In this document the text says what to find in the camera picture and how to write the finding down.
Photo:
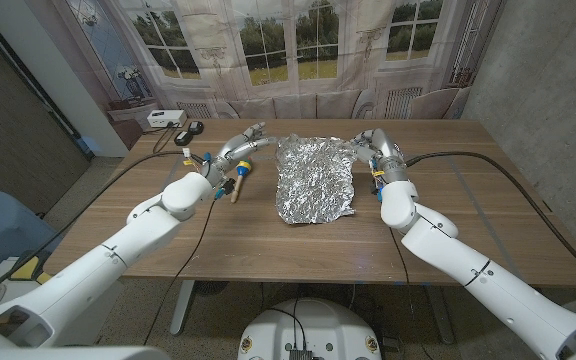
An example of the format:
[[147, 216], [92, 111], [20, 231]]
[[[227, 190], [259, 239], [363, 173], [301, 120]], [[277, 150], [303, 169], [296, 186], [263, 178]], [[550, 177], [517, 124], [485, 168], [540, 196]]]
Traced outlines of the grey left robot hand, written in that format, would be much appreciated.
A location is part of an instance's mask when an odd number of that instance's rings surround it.
[[201, 174], [213, 188], [225, 182], [225, 175], [251, 154], [269, 145], [275, 145], [276, 137], [267, 136], [265, 122], [248, 127], [243, 133], [232, 137], [215, 156], [202, 164]]

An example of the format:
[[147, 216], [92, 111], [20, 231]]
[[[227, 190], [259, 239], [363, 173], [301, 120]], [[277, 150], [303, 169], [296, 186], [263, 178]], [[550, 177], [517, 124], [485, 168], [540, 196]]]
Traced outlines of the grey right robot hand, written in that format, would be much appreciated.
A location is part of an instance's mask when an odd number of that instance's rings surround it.
[[350, 141], [357, 158], [373, 171], [383, 171], [386, 183], [408, 181], [403, 153], [381, 128], [365, 130]]

